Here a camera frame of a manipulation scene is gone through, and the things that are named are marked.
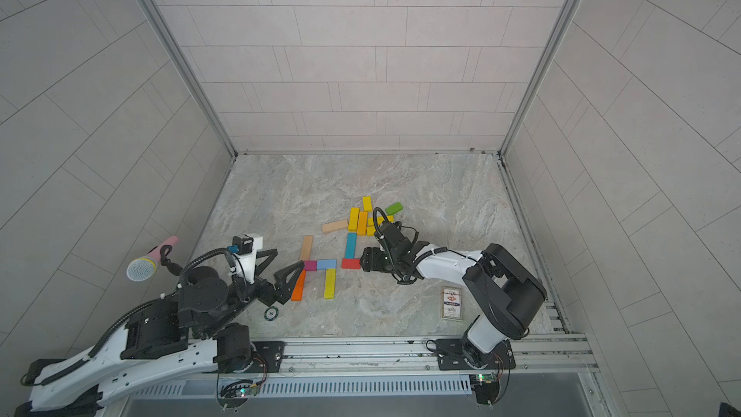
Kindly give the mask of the natural wood block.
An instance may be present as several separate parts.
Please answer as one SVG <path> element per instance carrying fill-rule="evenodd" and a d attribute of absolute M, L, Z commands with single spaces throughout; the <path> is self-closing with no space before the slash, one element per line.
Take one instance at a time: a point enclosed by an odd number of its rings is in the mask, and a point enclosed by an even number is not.
<path fill-rule="evenodd" d="M 301 250 L 300 250 L 300 260 L 301 261 L 306 262 L 306 261 L 311 260 L 313 242 L 314 242 L 314 237 L 312 235 L 306 235 L 305 237 L 303 237 Z"/>
<path fill-rule="evenodd" d="M 343 230 L 347 231 L 348 227 L 349 227 L 349 222 L 345 219 L 345 220 L 339 220 L 339 221 L 334 221 L 334 222 L 323 224 L 321 226 L 321 230 L 322 230 L 322 233 L 324 234 L 330 234 L 330 233 L 339 232 Z"/>

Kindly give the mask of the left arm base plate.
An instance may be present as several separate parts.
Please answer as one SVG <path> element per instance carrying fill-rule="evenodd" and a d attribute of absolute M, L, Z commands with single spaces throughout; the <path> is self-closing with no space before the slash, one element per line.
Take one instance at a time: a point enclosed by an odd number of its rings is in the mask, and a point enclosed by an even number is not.
<path fill-rule="evenodd" d="M 286 343 L 283 341 L 256 341 L 251 344 L 252 359 L 243 370 L 246 374 L 277 374 L 280 372 Z"/>

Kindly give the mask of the red block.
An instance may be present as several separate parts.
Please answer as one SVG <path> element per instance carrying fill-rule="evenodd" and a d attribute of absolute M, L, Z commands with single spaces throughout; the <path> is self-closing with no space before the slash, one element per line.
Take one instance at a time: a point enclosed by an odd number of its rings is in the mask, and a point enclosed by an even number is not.
<path fill-rule="evenodd" d="M 343 258 L 341 267 L 345 270 L 360 270 L 362 268 L 359 259 Z"/>

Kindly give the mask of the amber orange block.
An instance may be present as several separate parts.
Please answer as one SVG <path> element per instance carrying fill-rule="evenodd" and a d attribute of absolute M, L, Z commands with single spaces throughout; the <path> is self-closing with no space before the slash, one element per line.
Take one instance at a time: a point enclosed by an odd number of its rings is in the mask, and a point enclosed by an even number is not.
<path fill-rule="evenodd" d="M 361 210 L 358 216 L 356 233 L 359 236 L 365 236 L 367 234 L 367 229 L 368 229 L 368 212 L 366 212 L 365 210 Z"/>

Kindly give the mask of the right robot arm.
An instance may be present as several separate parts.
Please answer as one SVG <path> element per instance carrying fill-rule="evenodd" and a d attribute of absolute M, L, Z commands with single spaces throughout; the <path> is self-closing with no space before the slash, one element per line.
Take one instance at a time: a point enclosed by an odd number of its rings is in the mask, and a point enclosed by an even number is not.
<path fill-rule="evenodd" d="M 491 243 L 483 251 L 458 252 L 427 241 L 411 241 L 399 223 L 376 228 L 378 247 L 368 247 L 360 259 L 365 272 L 390 273 L 399 285 L 439 279 L 465 287 L 482 314 L 461 338 L 461 357 L 481 369 L 495 358 L 507 340 L 521 340 L 547 299 L 546 290 L 505 247 Z"/>

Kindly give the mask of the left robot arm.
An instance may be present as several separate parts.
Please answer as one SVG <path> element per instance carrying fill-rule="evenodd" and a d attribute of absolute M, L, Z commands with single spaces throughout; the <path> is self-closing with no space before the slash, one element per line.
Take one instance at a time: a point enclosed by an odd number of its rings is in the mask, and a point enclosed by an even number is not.
<path fill-rule="evenodd" d="M 15 415 L 96 416 L 110 403 L 181 376 L 246 373 L 246 380 L 217 394 L 234 405 L 256 395 L 269 374 L 279 371 L 284 343 L 256 344 L 236 319 L 256 301 L 266 305 L 268 320 L 276 318 L 305 264 L 282 268 L 268 281 L 262 273 L 277 250 L 265 249 L 259 237 L 242 236 L 181 266 L 169 257 L 177 241 L 165 239 L 127 268 L 134 281 L 165 268 L 178 280 L 173 293 L 129 310 L 82 353 L 34 361 L 20 380 L 30 398 Z"/>

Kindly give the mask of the light blue block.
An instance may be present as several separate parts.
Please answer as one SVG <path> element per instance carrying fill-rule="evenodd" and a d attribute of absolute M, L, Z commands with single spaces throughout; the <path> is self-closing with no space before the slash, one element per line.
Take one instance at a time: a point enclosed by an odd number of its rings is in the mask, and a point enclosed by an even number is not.
<path fill-rule="evenodd" d="M 316 262 L 317 270 L 335 270 L 337 268 L 336 260 L 318 260 Z"/>

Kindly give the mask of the green block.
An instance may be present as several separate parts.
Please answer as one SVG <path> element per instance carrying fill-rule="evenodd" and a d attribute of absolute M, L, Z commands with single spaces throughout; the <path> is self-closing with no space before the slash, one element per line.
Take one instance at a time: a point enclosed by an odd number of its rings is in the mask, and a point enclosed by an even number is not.
<path fill-rule="evenodd" d="M 401 203 L 395 203 L 385 209 L 385 213 L 387 215 L 394 215 L 397 212 L 401 212 L 403 210 L 403 205 Z"/>

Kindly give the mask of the teal block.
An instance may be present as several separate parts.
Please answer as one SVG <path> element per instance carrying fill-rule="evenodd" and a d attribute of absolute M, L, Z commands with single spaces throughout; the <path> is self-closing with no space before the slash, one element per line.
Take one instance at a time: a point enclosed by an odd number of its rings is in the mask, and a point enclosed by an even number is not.
<path fill-rule="evenodd" d="M 347 242 L 345 243 L 345 256 L 343 256 L 345 259 L 355 258 L 356 243 L 357 233 L 348 233 Z"/>

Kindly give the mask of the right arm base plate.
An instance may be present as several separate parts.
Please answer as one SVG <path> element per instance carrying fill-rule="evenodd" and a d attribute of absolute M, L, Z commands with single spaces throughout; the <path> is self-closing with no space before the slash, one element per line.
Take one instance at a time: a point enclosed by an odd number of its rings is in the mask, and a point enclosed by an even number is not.
<path fill-rule="evenodd" d="M 436 357 L 441 371 L 509 371 L 516 368 L 509 340 L 499 342 L 489 353 L 461 339 L 428 340 L 426 348 Z"/>

